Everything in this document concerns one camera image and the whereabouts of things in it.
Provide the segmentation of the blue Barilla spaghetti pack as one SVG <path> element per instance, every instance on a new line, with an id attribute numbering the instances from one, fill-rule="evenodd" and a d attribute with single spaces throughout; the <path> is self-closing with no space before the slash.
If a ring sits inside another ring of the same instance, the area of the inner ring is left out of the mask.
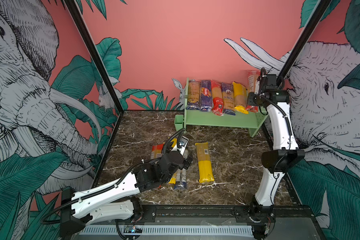
<path id="1" fill-rule="evenodd" d="M 210 112 L 213 107 L 212 88 L 210 80 L 201 80 L 200 111 Z"/>

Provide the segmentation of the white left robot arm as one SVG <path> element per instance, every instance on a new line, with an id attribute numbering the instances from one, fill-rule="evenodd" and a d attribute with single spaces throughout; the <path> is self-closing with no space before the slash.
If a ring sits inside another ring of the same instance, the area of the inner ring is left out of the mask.
<path id="1" fill-rule="evenodd" d="M 85 227 L 108 220 L 135 223 L 145 213 L 138 194 L 168 183 L 177 170 L 188 169 L 193 156 L 177 150 L 160 158 L 141 161 L 119 179 L 82 192 L 66 191 L 62 197 L 60 237 L 71 237 Z"/>

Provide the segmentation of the red label spaghetti bag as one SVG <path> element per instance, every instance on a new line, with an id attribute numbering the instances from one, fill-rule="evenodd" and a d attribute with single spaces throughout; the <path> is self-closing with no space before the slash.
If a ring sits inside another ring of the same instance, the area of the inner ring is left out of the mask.
<path id="1" fill-rule="evenodd" d="M 254 94 L 258 91 L 257 82 L 258 77 L 260 76 L 260 71 L 247 71 L 248 75 L 248 99 L 247 99 L 247 107 L 246 110 L 249 112 L 257 113 L 259 111 L 259 107 L 252 105 Z"/>

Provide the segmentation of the yellow barcode spaghetti bag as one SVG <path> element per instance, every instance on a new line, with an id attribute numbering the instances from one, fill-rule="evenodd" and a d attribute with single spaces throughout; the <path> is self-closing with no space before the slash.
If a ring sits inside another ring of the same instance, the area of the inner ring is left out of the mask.
<path id="1" fill-rule="evenodd" d="M 206 143 L 195 143 L 198 168 L 199 168 L 199 183 L 214 182 L 214 174 L 211 163 L 211 156 L 209 152 L 209 144 Z"/>

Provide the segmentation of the purple label spaghetti bag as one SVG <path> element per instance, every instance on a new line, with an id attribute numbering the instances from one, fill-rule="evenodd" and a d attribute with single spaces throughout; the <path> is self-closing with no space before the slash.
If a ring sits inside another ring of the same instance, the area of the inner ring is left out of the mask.
<path id="1" fill-rule="evenodd" d="M 175 190 L 185 190 L 187 188 L 187 170 L 178 169 L 175 176 Z"/>

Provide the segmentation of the blue Korean spaghetti bag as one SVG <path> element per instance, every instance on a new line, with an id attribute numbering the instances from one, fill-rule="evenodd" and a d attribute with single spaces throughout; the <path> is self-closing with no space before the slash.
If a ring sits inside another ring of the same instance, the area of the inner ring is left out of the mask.
<path id="1" fill-rule="evenodd" d="M 232 84 L 222 83 L 223 113 L 235 116 L 234 90 Z"/>

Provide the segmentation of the blue gold spaghetti bag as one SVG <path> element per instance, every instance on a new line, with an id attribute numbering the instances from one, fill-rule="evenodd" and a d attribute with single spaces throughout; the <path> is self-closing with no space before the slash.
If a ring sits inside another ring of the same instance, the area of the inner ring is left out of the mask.
<path id="1" fill-rule="evenodd" d="M 200 109 L 200 88 L 200 82 L 197 82 L 195 80 L 189 81 L 186 110 Z"/>

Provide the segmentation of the red yellow spaghetti bag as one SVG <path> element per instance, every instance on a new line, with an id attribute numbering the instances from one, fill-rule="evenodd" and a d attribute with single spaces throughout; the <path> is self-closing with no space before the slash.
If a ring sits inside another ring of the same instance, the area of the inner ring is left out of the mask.
<path id="1" fill-rule="evenodd" d="M 153 159 L 160 158 L 162 156 L 163 147 L 164 147 L 164 144 L 152 146 L 150 159 L 153 160 Z"/>

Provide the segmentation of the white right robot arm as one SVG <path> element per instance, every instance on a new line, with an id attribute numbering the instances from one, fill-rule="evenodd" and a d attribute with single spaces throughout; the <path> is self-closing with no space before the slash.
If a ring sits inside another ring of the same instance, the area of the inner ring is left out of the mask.
<path id="1" fill-rule="evenodd" d="M 250 92 L 251 106 L 264 108 L 271 120 L 273 148 L 262 154 L 263 176 L 260 187 L 253 197 L 249 214 L 254 218 L 270 215 L 282 178 L 288 170 L 305 157 L 299 149 L 290 119 L 290 95 L 282 89 L 284 79 L 261 69 L 255 92 Z"/>

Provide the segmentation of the yellow Pastatime spaghetti bag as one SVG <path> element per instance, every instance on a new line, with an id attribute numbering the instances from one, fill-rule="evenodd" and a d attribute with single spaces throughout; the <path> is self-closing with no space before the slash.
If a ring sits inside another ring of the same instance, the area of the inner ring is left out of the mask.
<path id="1" fill-rule="evenodd" d="M 247 107 L 246 87 L 240 83 L 233 82 L 233 90 L 234 90 L 235 110 L 243 114 L 248 114 L 249 112 L 246 110 Z"/>

